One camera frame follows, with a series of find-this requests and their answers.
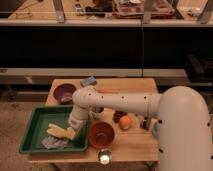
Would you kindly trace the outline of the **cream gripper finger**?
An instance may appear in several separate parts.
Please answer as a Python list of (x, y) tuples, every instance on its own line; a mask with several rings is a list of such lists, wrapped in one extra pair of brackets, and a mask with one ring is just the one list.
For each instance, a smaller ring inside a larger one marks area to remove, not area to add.
[(49, 135), (55, 136), (57, 138), (73, 139), (75, 137), (75, 132), (74, 131), (69, 131), (69, 130), (48, 129), (47, 133)]
[(52, 132), (67, 132), (67, 129), (64, 129), (56, 124), (49, 124), (48, 125), (48, 131)]

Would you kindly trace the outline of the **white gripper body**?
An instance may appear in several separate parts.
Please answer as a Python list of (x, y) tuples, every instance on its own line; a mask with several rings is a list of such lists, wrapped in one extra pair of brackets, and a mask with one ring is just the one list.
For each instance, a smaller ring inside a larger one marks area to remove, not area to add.
[(86, 121), (70, 119), (68, 123), (69, 123), (69, 127), (67, 128), (67, 131), (68, 131), (69, 139), (74, 140), (79, 135)]

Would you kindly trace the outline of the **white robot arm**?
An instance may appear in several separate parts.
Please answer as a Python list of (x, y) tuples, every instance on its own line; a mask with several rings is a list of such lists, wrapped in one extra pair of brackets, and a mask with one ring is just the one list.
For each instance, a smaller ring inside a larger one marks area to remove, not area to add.
[(74, 139), (94, 107), (130, 112), (158, 120), (159, 171), (213, 171), (210, 116), (194, 89), (176, 86), (159, 93), (102, 93), (93, 86), (72, 95), (69, 127), (51, 124), (47, 133)]

